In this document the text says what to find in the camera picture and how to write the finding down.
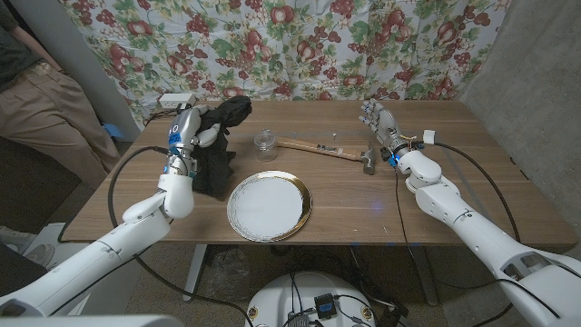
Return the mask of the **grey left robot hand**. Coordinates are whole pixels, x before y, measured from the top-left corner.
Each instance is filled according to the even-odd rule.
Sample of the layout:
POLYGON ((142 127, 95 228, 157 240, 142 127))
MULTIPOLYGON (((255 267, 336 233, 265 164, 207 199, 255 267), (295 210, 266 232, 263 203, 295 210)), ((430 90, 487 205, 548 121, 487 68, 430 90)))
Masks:
POLYGON ((208 104, 179 104, 177 115, 173 119, 168 133, 168 148, 164 174, 177 174, 194 176, 196 160, 192 158, 192 152, 196 147, 206 148, 212 145, 218 137, 221 124, 212 124, 210 127, 202 126, 202 116, 215 110, 208 104))

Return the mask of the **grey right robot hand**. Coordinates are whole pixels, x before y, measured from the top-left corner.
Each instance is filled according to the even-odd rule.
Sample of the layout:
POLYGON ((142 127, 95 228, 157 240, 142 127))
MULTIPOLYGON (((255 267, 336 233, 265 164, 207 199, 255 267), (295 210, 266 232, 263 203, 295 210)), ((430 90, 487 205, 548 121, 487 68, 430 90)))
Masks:
POLYGON ((360 109, 363 115, 359 120, 369 127, 383 147, 396 156, 403 156, 409 152, 409 142, 401 136, 402 132, 396 119, 383 104, 375 99, 366 100, 360 109))

